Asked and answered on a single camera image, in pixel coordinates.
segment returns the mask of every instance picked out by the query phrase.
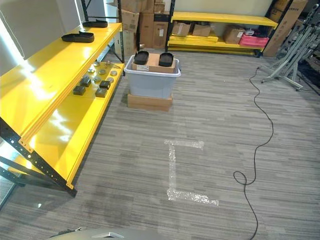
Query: plastic storage bin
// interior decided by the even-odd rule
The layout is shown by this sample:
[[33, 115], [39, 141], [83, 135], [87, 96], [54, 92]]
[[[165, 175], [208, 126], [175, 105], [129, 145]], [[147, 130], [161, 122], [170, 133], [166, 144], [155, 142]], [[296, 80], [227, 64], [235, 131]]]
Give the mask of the plastic storage bin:
[[264, 48], [268, 41], [268, 37], [246, 36], [243, 34], [239, 45]]
[[176, 82], [181, 76], [179, 60], [174, 59], [173, 73], [132, 70], [135, 55], [130, 57], [124, 71], [130, 84], [130, 93], [135, 96], [168, 99]]

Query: metal shelving unit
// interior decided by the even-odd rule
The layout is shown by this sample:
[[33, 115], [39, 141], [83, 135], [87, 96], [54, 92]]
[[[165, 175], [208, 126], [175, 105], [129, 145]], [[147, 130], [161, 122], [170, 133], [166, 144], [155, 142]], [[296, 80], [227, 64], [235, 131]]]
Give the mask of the metal shelving unit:
[[196, 51], [213, 53], [230, 53], [257, 55], [263, 52], [263, 47], [242, 46], [239, 44], [227, 44], [222, 38], [216, 42], [203, 40], [203, 37], [177, 37], [171, 36], [174, 21], [202, 21], [215, 23], [248, 24], [267, 26], [273, 30], [277, 28], [278, 23], [264, 16], [247, 16], [236, 14], [204, 13], [204, 12], [174, 12], [175, 0], [171, 1], [169, 13], [169, 26], [166, 38], [165, 50], [176, 51]]
[[[87, 20], [84, 0], [82, 6]], [[30, 184], [76, 196], [75, 175], [125, 67], [120, 0], [118, 12], [119, 23], [107, 28], [79, 26], [70, 32], [94, 33], [94, 42], [59, 38], [1, 76], [0, 136], [19, 153], [14, 159], [0, 157], [9, 166], [0, 168], [2, 177], [20, 187]], [[118, 32], [121, 63], [93, 67]], [[89, 68], [95, 68], [94, 73], [87, 73]], [[84, 74], [94, 77], [100, 69], [106, 71], [101, 80], [111, 77], [111, 70], [117, 72], [105, 97], [95, 96], [99, 82], [93, 81], [84, 95], [72, 93]]]

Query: clear plastic bin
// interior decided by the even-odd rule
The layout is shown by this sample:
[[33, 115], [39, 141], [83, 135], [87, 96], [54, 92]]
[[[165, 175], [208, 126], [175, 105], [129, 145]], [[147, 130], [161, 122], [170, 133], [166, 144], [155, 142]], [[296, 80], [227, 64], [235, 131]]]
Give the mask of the clear plastic bin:
[[181, 76], [179, 60], [174, 59], [173, 73], [161, 73], [132, 70], [134, 57], [135, 55], [130, 57], [124, 68], [130, 84], [130, 93], [135, 96], [170, 98], [176, 79]]

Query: electrical cord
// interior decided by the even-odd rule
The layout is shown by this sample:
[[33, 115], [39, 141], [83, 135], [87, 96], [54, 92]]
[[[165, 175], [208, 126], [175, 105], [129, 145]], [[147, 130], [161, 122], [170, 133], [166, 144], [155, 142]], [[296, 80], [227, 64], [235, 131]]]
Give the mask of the electrical cord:
[[[253, 215], [254, 215], [254, 217], [255, 217], [256, 227], [255, 227], [255, 231], [254, 231], [252, 237], [250, 238], [250, 240], [252, 240], [252, 239], [256, 236], [257, 231], [258, 231], [259, 222], [258, 222], [257, 215], [256, 215], [256, 213], [255, 213], [255, 211], [254, 211], [254, 209], [253, 209], [253, 207], [252, 207], [252, 205], [251, 205], [248, 197], [247, 197], [246, 187], [247, 187], [248, 185], [253, 184], [253, 183], [256, 181], [256, 179], [257, 179], [257, 168], [256, 168], [256, 154], [257, 154], [257, 150], [258, 150], [259, 148], [267, 145], [267, 144], [271, 141], [271, 139], [273, 138], [274, 132], [275, 132], [275, 131], [274, 131], [274, 122], [271, 120], [271, 118], [268, 116], [268, 114], [267, 114], [267, 113], [257, 104], [257, 102], [256, 102], [256, 98], [260, 95], [260, 89], [259, 89], [256, 85], [254, 85], [254, 83], [252, 82], [252, 79], [257, 76], [258, 70], [259, 70], [259, 67], [256, 68], [255, 74], [254, 74], [252, 77], [249, 78], [249, 82], [252, 84], [252, 86], [254, 86], [254, 87], [258, 90], [258, 93], [257, 93], [257, 94], [254, 96], [254, 98], [253, 98], [253, 102], [254, 102], [254, 104], [266, 115], [266, 117], [267, 117], [268, 120], [270, 121], [270, 123], [271, 123], [271, 128], [272, 128], [272, 134], [270, 135], [269, 139], [268, 139], [265, 143], [258, 145], [258, 146], [255, 148], [255, 150], [254, 150], [254, 154], [253, 154], [254, 178], [253, 178], [253, 180], [248, 183], [248, 179], [247, 179], [246, 175], [245, 175], [244, 173], [242, 173], [241, 171], [235, 171], [235, 172], [233, 173], [233, 178], [234, 178], [239, 184], [243, 185], [243, 193], [244, 193], [245, 199], [246, 199], [246, 201], [248, 202], [248, 204], [249, 204], [249, 206], [250, 206], [250, 208], [251, 208], [251, 210], [252, 210], [252, 213], [253, 213]], [[241, 182], [240, 180], [238, 180], [236, 174], [242, 175], [243, 178], [244, 178], [244, 182]]]

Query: wall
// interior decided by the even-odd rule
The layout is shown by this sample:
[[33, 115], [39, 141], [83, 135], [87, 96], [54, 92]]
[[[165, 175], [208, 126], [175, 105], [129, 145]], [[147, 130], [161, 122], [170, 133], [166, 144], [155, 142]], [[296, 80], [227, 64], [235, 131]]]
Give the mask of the wall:
[[264, 16], [272, 0], [175, 0], [175, 11]]
[[[23, 49], [24, 59], [80, 24], [74, 0], [1, 0], [0, 10]], [[11, 32], [10, 35], [18, 46]], [[6, 45], [0, 32], [0, 76], [17, 64]]]

